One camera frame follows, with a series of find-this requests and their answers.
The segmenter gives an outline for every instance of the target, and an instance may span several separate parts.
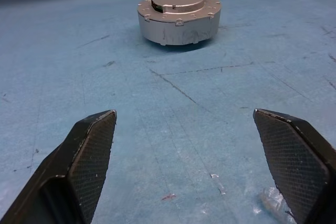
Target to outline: clear plastic scrap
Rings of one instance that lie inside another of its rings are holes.
[[[260,193],[264,207],[281,223],[296,224],[284,197],[277,188],[265,188]]]

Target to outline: red mark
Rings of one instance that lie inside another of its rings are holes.
[[[176,198],[175,194],[168,194],[167,196],[163,197],[161,200],[169,200],[173,198]]]

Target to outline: blue table surface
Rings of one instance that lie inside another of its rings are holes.
[[[0,0],[0,216],[75,122],[116,109],[92,223],[277,223],[253,109],[336,146],[335,0],[221,0],[216,37],[184,47],[142,38],[139,1]]]

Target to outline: blue floor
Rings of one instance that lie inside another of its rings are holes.
[[[141,37],[139,1],[0,0],[0,216],[75,122],[116,109],[92,223],[277,223],[253,109],[336,146],[335,0],[221,0],[217,36],[185,47]]]

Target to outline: cylindrical object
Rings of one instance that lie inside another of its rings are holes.
[[[219,0],[143,0],[138,4],[142,35],[161,45],[186,45],[218,31]]]

